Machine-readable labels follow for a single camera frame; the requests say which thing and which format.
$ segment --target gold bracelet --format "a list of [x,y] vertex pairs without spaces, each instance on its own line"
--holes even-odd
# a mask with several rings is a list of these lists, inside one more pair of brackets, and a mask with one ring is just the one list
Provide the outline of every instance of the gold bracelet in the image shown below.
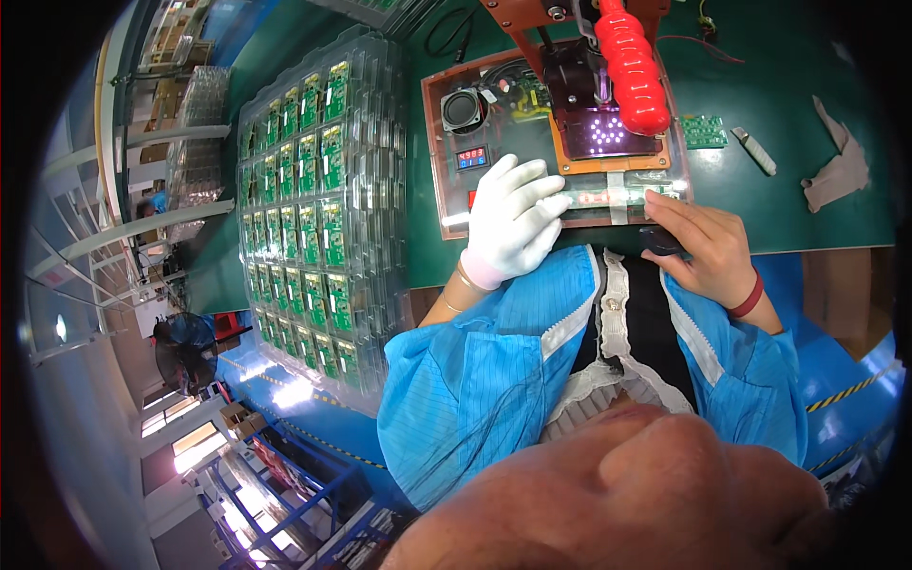
[[442,289],[441,289],[441,291],[440,291],[440,298],[443,299],[443,304],[446,305],[447,308],[450,309],[450,311],[452,311],[453,313],[461,313],[461,312],[462,312],[461,310],[459,310],[459,309],[456,308],[455,306],[450,305],[449,303],[447,303],[447,297],[444,296],[443,290],[442,290]]
[[456,273],[459,275],[459,278],[462,280],[462,282],[465,284],[465,286],[469,287],[475,293],[479,293],[481,295],[490,295],[491,294],[491,291],[488,291],[487,289],[482,289],[481,287],[474,284],[472,281],[469,281],[469,278],[462,274],[462,270],[460,269],[459,264],[456,264]]

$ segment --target red handle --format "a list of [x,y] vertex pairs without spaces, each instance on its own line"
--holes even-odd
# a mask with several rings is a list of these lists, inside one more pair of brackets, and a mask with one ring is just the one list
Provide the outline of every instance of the red handle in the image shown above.
[[602,0],[602,17],[595,26],[620,118],[632,133],[648,137],[665,132],[671,122],[665,90],[658,81],[658,65],[643,26],[627,13],[620,0]]

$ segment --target red wire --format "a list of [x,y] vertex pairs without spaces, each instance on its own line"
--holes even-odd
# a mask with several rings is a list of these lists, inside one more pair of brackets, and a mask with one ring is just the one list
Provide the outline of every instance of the red wire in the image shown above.
[[[688,40],[690,40],[691,42],[698,42],[698,43],[703,44],[703,48],[706,49],[706,51],[707,51],[708,54],[710,54],[711,56],[715,57],[715,58],[718,59],[719,61],[726,61],[726,62],[729,62],[729,63],[744,63],[744,60],[743,60],[743,59],[738,59],[738,58],[736,58],[736,57],[732,57],[732,56],[728,55],[727,53],[725,53],[724,51],[722,51],[721,49],[715,47],[715,46],[712,45],[711,43],[709,43],[709,42],[707,42],[707,41],[705,41],[705,40],[702,40],[702,39],[700,39],[700,38],[698,38],[698,37],[691,37],[691,36],[659,36],[659,37],[656,38],[656,41],[658,42],[660,39],[666,39],[666,38],[688,39]],[[718,57],[716,54],[712,53],[712,52],[710,51],[711,49],[714,49],[714,50],[716,50],[717,52],[719,52],[720,54],[722,54],[722,57]]]

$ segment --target stacked plastic trays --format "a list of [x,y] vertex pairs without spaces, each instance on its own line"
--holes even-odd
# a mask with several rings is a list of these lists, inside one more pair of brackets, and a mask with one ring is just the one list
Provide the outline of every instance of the stacked plastic trays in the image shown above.
[[403,40],[427,20],[443,0],[310,0]]
[[402,53],[364,26],[241,109],[238,212],[263,352],[376,415],[411,325]]
[[[175,127],[221,125],[228,67],[197,66],[193,70]],[[178,140],[168,147],[165,188],[168,209],[215,202],[222,194],[221,139]],[[195,236],[204,220],[176,223],[166,233],[172,244]]]

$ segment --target white glove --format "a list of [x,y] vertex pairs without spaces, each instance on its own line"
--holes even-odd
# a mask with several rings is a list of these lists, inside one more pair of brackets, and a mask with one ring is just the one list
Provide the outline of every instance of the white glove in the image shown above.
[[488,291],[538,267],[561,232],[558,216],[573,202],[552,195],[564,188],[564,177],[545,176],[544,161],[517,161],[508,154],[482,176],[469,217],[462,269]]

